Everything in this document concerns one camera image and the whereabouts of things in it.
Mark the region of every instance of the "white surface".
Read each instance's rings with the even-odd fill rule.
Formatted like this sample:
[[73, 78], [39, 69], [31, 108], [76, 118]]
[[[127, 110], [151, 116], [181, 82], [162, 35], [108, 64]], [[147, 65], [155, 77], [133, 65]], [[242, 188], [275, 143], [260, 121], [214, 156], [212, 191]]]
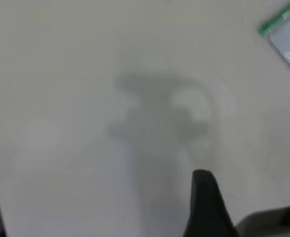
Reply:
[[[285, 2], [0, 0], [8, 236], [181, 236], [196, 168], [214, 172], [234, 223], [290, 205], [290, 70], [255, 31]], [[199, 83], [173, 107], [159, 99], [169, 82], [154, 96], [120, 85], [129, 51], [141, 83]], [[189, 142], [181, 121], [206, 120]]]

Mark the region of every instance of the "white table surface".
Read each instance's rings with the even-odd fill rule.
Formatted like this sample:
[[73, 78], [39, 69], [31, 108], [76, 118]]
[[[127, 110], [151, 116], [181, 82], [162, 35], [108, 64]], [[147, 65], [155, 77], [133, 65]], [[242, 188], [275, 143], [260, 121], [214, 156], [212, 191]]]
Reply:
[[235, 224], [290, 205], [286, 2], [0, 0], [8, 236], [181, 236], [197, 168]]

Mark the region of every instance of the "black object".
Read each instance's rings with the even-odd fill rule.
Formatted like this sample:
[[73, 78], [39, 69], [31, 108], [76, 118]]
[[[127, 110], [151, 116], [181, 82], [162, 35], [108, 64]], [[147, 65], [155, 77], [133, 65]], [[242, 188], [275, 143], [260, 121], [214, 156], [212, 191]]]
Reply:
[[193, 172], [191, 214], [184, 237], [238, 237], [210, 171]]

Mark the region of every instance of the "green zipper seal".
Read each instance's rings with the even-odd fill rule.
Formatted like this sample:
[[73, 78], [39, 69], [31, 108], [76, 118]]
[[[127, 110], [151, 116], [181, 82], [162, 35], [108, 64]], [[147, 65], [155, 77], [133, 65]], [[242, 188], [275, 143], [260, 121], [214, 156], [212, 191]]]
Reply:
[[265, 22], [259, 29], [258, 33], [261, 36], [266, 36], [268, 33], [279, 25], [281, 22], [285, 21], [290, 17], [290, 4], [283, 8], [279, 13], [277, 13], [271, 20]]

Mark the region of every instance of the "dark object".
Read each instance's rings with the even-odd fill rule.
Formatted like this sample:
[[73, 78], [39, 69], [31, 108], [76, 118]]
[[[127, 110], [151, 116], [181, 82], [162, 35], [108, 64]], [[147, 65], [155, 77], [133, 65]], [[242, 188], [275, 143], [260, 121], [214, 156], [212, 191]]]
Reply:
[[210, 171], [193, 172], [191, 214], [184, 237], [238, 237]]

